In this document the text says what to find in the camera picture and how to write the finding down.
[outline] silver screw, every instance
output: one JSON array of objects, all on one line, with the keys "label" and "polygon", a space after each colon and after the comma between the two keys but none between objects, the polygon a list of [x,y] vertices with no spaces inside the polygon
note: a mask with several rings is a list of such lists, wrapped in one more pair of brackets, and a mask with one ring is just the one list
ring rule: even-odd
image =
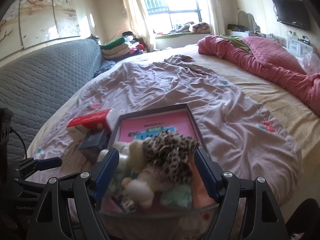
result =
[{"label": "silver screw", "polygon": [[266,180],[264,179],[264,177],[258,177],[257,180],[260,182],[260,183],[264,183]]},{"label": "silver screw", "polygon": [[83,173],[81,173],[80,177],[85,179],[85,178],[89,177],[89,175],[90,174],[88,172],[83,172]]},{"label": "silver screw", "polygon": [[57,181],[56,178],[51,178],[51,179],[49,179],[49,183],[50,183],[50,184],[53,184],[53,183],[55,183],[56,181]]},{"label": "silver screw", "polygon": [[232,173],[230,171],[225,171],[223,173],[223,176],[225,176],[226,178],[231,178],[232,177]]}]

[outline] gray quilted headboard cover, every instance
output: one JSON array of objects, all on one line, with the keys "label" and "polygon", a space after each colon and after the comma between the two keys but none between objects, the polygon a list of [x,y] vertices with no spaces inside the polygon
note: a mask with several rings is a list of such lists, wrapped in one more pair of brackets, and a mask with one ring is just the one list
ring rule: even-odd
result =
[{"label": "gray quilted headboard cover", "polygon": [[[11,126],[27,148],[42,125],[92,79],[100,65],[100,46],[84,39],[33,51],[0,68],[0,107],[14,113]],[[23,145],[12,133],[8,161],[23,156]]]}]

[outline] television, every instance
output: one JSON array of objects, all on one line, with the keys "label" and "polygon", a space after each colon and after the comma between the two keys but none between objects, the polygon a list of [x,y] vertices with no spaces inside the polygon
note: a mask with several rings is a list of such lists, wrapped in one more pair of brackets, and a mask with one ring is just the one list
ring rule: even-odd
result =
[{"label": "television", "polygon": [[300,0],[272,0],[277,21],[304,30],[311,30],[308,11]]}]

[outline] red box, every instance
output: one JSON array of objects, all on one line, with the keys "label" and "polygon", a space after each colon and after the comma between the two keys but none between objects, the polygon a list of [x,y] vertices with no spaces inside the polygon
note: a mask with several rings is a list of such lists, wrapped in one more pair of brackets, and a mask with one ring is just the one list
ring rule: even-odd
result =
[{"label": "red box", "polygon": [[91,114],[82,115],[71,120],[67,131],[75,143],[81,143],[90,130],[107,129],[112,132],[117,116],[112,109],[106,109]]}]

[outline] power cord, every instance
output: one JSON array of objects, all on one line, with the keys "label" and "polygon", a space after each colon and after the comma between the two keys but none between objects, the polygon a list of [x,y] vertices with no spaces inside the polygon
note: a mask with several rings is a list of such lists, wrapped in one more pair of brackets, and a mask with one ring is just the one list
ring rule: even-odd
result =
[{"label": "power cord", "polygon": [[18,134],[12,127],[10,127],[10,133],[14,133],[14,134],[16,134],[16,135],[19,137],[20,141],[21,141],[22,144],[23,144],[24,152],[25,152],[26,159],[27,159],[27,148],[26,148],[26,145],[24,144],[24,142],[23,142],[20,134]]}]

